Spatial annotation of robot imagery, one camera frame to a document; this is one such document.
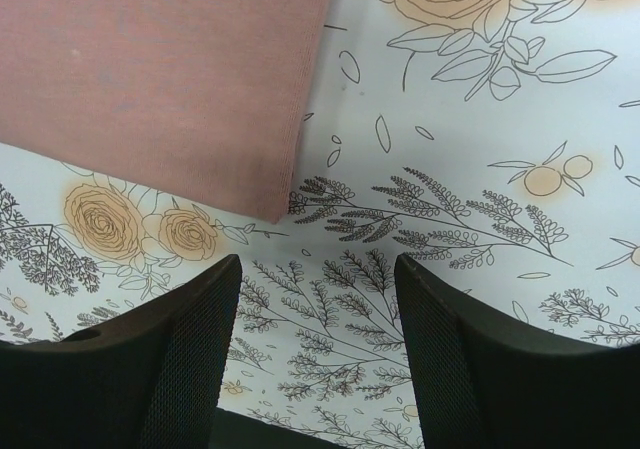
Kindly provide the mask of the pink printed t-shirt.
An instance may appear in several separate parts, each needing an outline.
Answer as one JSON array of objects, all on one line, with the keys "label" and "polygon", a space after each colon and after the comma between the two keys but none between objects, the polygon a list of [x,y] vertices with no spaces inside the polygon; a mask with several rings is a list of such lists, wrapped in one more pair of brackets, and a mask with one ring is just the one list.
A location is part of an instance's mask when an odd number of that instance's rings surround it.
[{"label": "pink printed t-shirt", "polygon": [[1,140],[269,222],[331,0],[1,0]]}]

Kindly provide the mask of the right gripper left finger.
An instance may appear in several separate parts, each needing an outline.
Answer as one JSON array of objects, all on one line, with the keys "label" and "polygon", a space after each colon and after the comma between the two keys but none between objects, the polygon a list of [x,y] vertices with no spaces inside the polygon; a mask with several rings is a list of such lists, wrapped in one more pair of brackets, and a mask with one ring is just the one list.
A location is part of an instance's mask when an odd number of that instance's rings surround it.
[{"label": "right gripper left finger", "polygon": [[229,255],[58,342],[1,346],[5,448],[205,448],[242,281]]}]

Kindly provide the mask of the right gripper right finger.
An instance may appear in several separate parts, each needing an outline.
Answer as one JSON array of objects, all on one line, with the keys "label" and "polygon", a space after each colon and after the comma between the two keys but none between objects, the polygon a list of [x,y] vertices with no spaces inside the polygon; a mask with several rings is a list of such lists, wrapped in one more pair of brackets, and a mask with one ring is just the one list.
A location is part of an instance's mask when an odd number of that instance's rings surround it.
[{"label": "right gripper right finger", "polygon": [[429,448],[635,448],[639,349],[555,335],[459,291],[407,255],[394,279]]}]

